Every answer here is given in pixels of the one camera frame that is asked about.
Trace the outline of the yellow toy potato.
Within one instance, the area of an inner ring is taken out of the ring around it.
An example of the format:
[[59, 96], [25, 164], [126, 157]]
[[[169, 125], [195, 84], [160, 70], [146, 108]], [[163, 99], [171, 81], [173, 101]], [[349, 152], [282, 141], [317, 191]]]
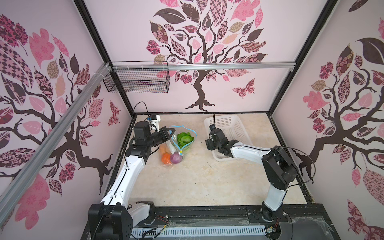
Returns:
[[160, 153], [163, 155], [167, 153], [167, 145], [166, 144], [161, 144], [159, 148]]

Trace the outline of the green toy cabbage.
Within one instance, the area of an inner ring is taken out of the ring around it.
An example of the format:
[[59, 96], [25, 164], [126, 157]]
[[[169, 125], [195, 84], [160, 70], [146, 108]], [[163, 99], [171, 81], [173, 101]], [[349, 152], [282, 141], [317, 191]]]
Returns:
[[177, 142], [178, 146], [180, 148], [183, 148], [185, 145], [188, 145], [189, 143], [193, 142], [195, 140], [194, 137], [191, 136], [191, 133], [185, 133], [181, 132], [180, 134], [177, 134]]

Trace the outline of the clear blue-zipper zip bag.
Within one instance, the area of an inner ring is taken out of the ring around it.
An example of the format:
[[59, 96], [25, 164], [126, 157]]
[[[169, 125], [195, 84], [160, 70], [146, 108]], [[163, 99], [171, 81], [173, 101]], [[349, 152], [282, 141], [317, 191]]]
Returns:
[[161, 144], [159, 151], [161, 162], [166, 165], [176, 165], [183, 161], [197, 139], [197, 132], [185, 126], [171, 126], [175, 131], [170, 140]]

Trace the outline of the orange toy pumpkin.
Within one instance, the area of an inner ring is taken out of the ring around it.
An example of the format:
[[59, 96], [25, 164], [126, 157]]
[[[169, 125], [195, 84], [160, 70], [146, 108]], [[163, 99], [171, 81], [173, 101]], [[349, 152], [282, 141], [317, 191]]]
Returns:
[[163, 164], [166, 164], [166, 165], [171, 165], [172, 164], [172, 162], [171, 162], [171, 154], [169, 154], [169, 153], [164, 153], [163, 155], [162, 155], [162, 158], [161, 158], [161, 161], [162, 161], [162, 163]]

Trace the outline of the purple toy onion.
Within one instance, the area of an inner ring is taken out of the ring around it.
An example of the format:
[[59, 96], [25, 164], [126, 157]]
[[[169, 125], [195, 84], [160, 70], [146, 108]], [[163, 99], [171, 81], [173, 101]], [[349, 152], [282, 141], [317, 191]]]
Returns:
[[171, 163], [173, 165], [179, 164], [183, 160], [183, 156], [180, 155], [179, 153], [175, 152], [174, 154], [171, 155]]

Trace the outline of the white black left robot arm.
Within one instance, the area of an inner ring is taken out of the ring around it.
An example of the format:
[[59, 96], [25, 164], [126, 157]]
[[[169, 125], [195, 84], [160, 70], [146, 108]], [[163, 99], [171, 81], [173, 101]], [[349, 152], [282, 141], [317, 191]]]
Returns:
[[158, 123], [148, 121], [134, 125], [122, 170], [101, 202], [89, 208], [88, 223], [93, 240], [128, 240], [135, 226], [155, 221], [153, 202], [139, 201], [130, 206], [129, 198], [153, 153], [152, 148], [171, 140], [175, 132], [174, 128], [159, 128]]

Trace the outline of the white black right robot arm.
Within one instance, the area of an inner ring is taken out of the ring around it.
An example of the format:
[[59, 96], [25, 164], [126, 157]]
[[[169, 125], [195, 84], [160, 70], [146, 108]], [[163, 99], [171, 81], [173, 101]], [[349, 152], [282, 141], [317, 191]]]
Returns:
[[229, 158], [245, 159], [264, 167], [270, 187], [267, 197], [262, 203], [261, 216], [266, 222], [273, 222], [277, 212], [288, 192], [290, 183], [298, 175], [298, 168], [293, 159], [280, 146], [273, 148], [259, 148], [240, 143], [237, 140], [228, 140], [224, 132], [210, 125], [209, 138], [206, 140], [209, 151], [217, 150]]

